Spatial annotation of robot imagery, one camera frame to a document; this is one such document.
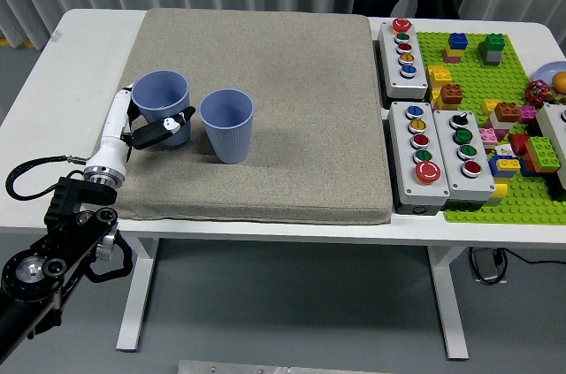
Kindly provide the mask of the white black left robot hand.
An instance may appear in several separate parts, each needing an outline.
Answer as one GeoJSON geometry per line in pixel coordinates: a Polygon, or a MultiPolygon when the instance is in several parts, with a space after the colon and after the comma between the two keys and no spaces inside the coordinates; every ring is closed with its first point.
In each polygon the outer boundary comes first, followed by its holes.
{"type": "Polygon", "coordinates": [[[180,129],[195,114],[195,107],[188,106],[173,115],[156,120],[134,131],[132,122],[140,114],[135,113],[132,87],[124,87],[114,96],[103,126],[99,150],[86,162],[86,181],[104,183],[119,188],[126,178],[126,161],[131,147],[145,149],[166,139],[176,137],[180,129]]]}

